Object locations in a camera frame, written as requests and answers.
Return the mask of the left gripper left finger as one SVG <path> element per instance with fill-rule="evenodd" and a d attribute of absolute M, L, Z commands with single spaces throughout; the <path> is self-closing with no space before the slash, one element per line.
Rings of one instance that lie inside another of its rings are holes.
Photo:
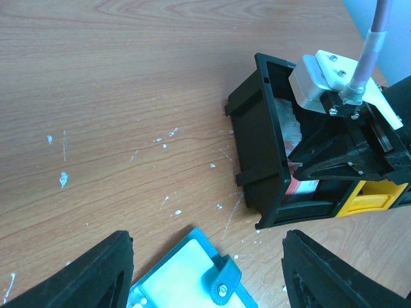
<path fill-rule="evenodd" d="M 118 230 L 5 307 L 126 307 L 134 270 L 132 238 Z"/>

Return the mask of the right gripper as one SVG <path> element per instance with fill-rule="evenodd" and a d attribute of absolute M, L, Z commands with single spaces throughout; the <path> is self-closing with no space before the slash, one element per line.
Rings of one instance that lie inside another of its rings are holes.
<path fill-rule="evenodd" d="M 395 130 L 368 105 L 357 120 L 336 118 L 331 128 L 303 136 L 289 155 L 298 180 L 388 180 L 408 183 L 394 205 L 410 205 L 410 77 L 382 91 L 403 123 Z"/>

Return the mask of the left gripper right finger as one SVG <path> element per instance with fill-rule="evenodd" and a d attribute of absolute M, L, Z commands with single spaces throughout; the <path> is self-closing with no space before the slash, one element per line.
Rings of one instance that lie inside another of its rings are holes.
<path fill-rule="evenodd" d="M 300 230 L 283 239 L 281 260 L 291 307 L 410 307 Z"/>

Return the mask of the teal card holder wallet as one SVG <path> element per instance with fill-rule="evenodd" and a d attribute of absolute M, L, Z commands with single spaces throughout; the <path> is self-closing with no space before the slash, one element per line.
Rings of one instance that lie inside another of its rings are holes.
<path fill-rule="evenodd" d="M 257 307 L 242 272 L 199 228 L 170 250 L 131 288 L 127 307 Z"/>

